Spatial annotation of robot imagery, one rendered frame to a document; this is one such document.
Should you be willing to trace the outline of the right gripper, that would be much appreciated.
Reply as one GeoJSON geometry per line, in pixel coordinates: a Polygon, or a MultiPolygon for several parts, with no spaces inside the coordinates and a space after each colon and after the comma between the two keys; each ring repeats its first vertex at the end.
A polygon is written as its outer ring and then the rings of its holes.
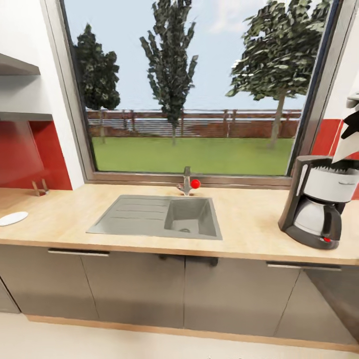
{"type": "Polygon", "coordinates": [[[344,123],[349,125],[340,138],[346,139],[351,134],[355,132],[359,132],[359,110],[355,113],[349,115],[346,119],[344,119],[344,123]]]}

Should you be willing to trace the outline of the paper coffee filter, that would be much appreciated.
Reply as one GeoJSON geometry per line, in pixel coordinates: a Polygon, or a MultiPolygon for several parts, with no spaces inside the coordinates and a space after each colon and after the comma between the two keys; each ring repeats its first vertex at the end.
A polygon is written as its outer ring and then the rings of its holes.
{"type": "MultiPolygon", "coordinates": [[[[344,133],[344,131],[347,129],[348,126],[349,125],[344,123],[343,129],[341,131],[341,135],[344,133]]],[[[359,132],[355,132],[351,134],[346,139],[340,138],[332,164],[358,151],[359,151],[359,132]]]]}

